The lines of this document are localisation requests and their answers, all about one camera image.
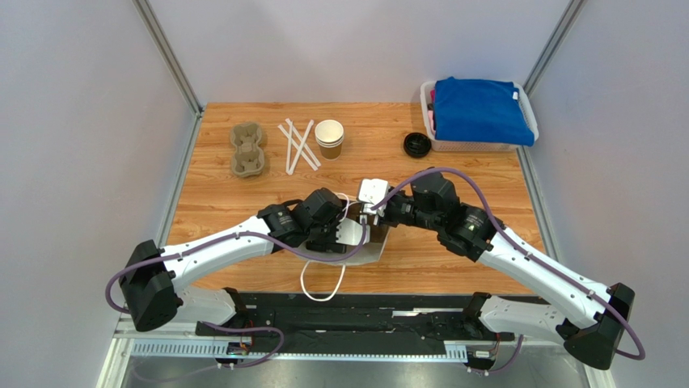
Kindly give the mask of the brown paper bag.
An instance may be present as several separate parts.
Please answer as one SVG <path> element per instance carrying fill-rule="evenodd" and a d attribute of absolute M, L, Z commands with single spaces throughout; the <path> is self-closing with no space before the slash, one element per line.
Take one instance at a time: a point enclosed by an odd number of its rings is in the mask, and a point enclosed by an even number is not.
<path fill-rule="evenodd" d="M 299 277 L 301 290 L 308 299 L 314 302 L 328 302 L 332 300 L 340 290 L 346 270 L 348 268 L 378 262 L 383 255 L 383 251 L 387 245 L 390 234 L 389 226 L 385 226 L 383 224 L 375 225 L 374 222 L 370 220 L 370 215 L 361 212 L 361 204 L 357 201 L 357 199 L 342 192 L 336 192 L 334 196 L 341 203 L 341 211 L 333 219 L 333 221 L 337 220 L 341 223 L 341 221 L 345 218 L 350 218 L 359 221 L 361 224 L 366 223 L 368 226 L 370 226 L 371 240 L 365 246 L 362 246 L 362 242 L 360 242 L 359 245 L 348 254 L 309 251 L 306 249 L 305 243 L 299 247 L 301 252 L 300 256 L 306 261 L 302 267 Z M 340 269 L 340 275 L 334 289 L 325 297 L 317 297 L 314 294 L 309 293 L 306 286 L 306 270 L 311 264 L 315 263 L 326 264 L 338 267 Z"/>

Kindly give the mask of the stack of paper cups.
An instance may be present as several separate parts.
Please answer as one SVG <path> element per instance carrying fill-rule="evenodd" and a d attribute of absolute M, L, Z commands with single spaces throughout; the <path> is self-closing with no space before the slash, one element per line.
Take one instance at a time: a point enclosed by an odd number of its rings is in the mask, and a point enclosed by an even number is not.
<path fill-rule="evenodd" d="M 323 120 L 315 127 L 315 140 L 321 155 L 330 161 L 337 160 L 342 152 L 345 131 L 336 120 Z"/>

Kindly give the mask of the cardboard cup carrier tray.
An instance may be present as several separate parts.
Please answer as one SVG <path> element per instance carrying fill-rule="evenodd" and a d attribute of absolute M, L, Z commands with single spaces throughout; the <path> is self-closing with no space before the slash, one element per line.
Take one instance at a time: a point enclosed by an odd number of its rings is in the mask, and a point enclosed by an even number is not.
<path fill-rule="evenodd" d="M 230 168 L 239 178 L 261 175 L 265 168 L 263 129 L 256 122 L 237 124 L 230 131 L 230 143 L 235 148 Z"/>

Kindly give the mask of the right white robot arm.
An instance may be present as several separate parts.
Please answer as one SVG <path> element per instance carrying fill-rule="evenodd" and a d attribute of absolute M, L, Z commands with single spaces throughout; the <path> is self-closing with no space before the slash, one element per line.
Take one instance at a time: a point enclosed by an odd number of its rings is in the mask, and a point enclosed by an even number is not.
<path fill-rule="evenodd" d="M 631 330 L 628 317 L 634 291 L 582 276 L 531 246 L 498 220 L 488 205 L 462 202 L 445 167 L 420 171 L 402 185 L 385 183 L 371 209 L 391 226 L 432 230 L 450 252 L 496 269 L 545 300 L 545 304 L 511 302 L 490 293 L 475 293 L 466 316 L 495 333 L 512 332 L 559 344 L 581 363 L 608 370 L 619 342 Z"/>

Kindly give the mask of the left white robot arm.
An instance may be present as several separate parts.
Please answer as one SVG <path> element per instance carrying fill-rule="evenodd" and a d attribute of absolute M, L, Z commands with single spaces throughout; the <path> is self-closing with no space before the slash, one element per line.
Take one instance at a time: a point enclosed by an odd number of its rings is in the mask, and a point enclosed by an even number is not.
<path fill-rule="evenodd" d="M 320 188 L 304 200 L 268 205 L 236 226 L 191 242 L 166 247 L 141 242 L 108 282 L 107 301 L 139 332 L 174 320 L 227 323 L 239 309 L 236 298 L 227 291 L 196 289 L 195 281 L 279 251 L 324 263 L 344 261 L 361 249 L 368 234 L 365 225 L 346 216 L 350 209 L 350 202 Z"/>

